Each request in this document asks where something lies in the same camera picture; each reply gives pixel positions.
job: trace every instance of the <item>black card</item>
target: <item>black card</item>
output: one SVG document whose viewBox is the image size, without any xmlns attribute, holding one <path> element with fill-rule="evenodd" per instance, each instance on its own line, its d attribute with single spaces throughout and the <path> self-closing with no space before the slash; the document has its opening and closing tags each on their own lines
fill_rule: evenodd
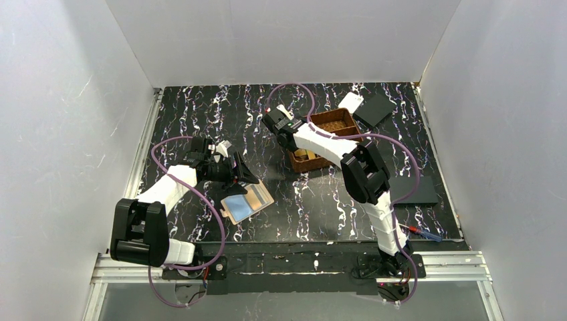
<svg viewBox="0 0 567 321">
<path fill-rule="evenodd" d="M 396 104 L 392 103 L 388 97 L 377 94 L 363 102 L 352 116 L 366 125 L 368 129 L 373 129 L 389 114 L 392 114 L 394 108 L 396 108 Z"/>
<path fill-rule="evenodd" d="M 391 177 L 390 180 L 390 198 L 392 201 L 406 195 L 411 191 L 413 185 L 415 184 L 414 177 Z M 407 199 L 397 203 L 396 205 L 410 205 L 410 204 L 422 204 L 422 205 L 435 205 L 439 202 L 437 193 L 435 192 L 435 186 L 433 185 L 433 180 L 430 176 L 420 177 L 419 187 L 417 191 L 413 193 Z"/>
</svg>

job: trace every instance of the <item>white enclosure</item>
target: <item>white enclosure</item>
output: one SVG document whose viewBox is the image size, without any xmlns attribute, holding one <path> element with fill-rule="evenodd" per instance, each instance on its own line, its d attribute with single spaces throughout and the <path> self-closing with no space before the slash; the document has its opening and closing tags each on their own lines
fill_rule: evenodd
<svg viewBox="0 0 567 321">
<path fill-rule="evenodd" d="M 559 0 L 4 0 L 0 316 L 81 318 L 152 87 L 421 80 L 504 317 L 564 320 L 566 57 Z"/>
<path fill-rule="evenodd" d="M 107 0 L 154 87 L 417 82 L 460 0 Z"/>
<path fill-rule="evenodd" d="M 0 4 L 0 316 L 79 320 L 153 90 L 104 1 Z"/>
<path fill-rule="evenodd" d="M 463 0 L 422 81 L 447 187 L 506 320 L 567 317 L 566 57 L 565 1 Z"/>
</svg>

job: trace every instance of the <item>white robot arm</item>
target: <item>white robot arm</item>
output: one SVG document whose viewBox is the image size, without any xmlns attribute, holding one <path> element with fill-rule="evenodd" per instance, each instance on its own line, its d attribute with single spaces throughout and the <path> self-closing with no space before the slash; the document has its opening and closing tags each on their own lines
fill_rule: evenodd
<svg viewBox="0 0 567 321">
<path fill-rule="evenodd" d="M 110 244 L 113 259 L 151 266 L 193 262 L 195 245 L 169 238 L 166 217 L 189 191 L 169 175 L 192 187 L 201 181 L 225 183 L 226 196 L 246 194 L 239 182 L 259 183 L 229 142 L 215 146 L 210 139 L 193 138 L 167 175 L 136 199 L 121 199 L 116 205 Z M 142 222 L 143 229 L 136 228 Z"/>
<path fill-rule="evenodd" d="M 375 144 L 369 140 L 336 140 L 326 138 L 313 131 L 304 120 L 292 118 L 282 106 L 269 111 L 262 122 L 277 137 L 280 146 L 295 151 L 299 148 L 310 150 L 340 167 L 346 190 L 361 204 L 374 227 L 379 249 L 389 256 L 397 256 L 392 209 L 390 206 L 390 174 Z M 323 134 L 332 134 L 317 129 Z M 407 237 L 396 226 L 401 247 Z"/>
</svg>

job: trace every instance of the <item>wooden basket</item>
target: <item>wooden basket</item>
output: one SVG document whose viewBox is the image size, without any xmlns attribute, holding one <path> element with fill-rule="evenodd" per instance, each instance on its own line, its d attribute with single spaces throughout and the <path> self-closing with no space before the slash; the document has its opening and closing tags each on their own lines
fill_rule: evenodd
<svg viewBox="0 0 567 321">
<path fill-rule="evenodd" d="M 346 108 L 329 110 L 311 115 L 311 121 L 322 130 L 336 134 L 337 136 L 348 136 L 360 134 L 360 130 L 356 122 Z M 314 169 L 322 169 L 332 165 L 332 163 L 323 157 L 317 155 L 313 159 L 302 159 L 296 157 L 292 152 L 288 152 L 292 162 L 292 168 L 296 173 L 312 171 Z"/>
</svg>

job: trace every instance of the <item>black marble surface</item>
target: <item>black marble surface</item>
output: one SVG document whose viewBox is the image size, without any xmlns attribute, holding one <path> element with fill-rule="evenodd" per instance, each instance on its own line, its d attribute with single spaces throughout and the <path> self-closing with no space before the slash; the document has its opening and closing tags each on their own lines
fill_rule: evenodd
<svg viewBox="0 0 567 321">
<path fill-rule="evenodd" d="M 391 117 L 374 132 L 401 140 L 415 154 L 422 175 L 433 177 L 439 203 L 434 207 L 396 208 L 398 219 L 406 225 L 460 238 L 451 212 L 436 160 L 423 126 L 410 84 L 310 84 L 316 97 L 316 112 L 337 108 L 348 92 L 367 100 L 386 94 L 396 104 Z M 344 188 L 342 173 L 335 167 L 296 174 L 287 153 L 261 123 L 265 99 L 272 85 L 168 87 L 152 136 L 152 146 L 174 136 L 207 136 L 215 142 L 229 140 L 238 148 L 257 177 L 275 199 L 260 213 L 233 225 L 224 219 L 227 241 L 298 242 L 369 240 L 374 235 L 370 221 Z M 280 90 L 272 100 L 296 114 L 307 114 L 309 95 L 296 86 Z M 359 124 L 361 132 L 366 131 Z M 158 151 L 160 162 L 168 167 L 186 147 L 185 141 L 170 142 Z M 408 176 L 411 166 L 404 152 L 387 142 L 378 148 L 392 176 Z M 141 193 L 163 175 L 148 156 L 138 192 Z M 210 190 L 210 183 L 198 190 Z M 183 241 L 219 241 L 220 231 L 212 213 L 202 201 L 189 193 L 168 216 L 170 236 Z"/>
</svg>

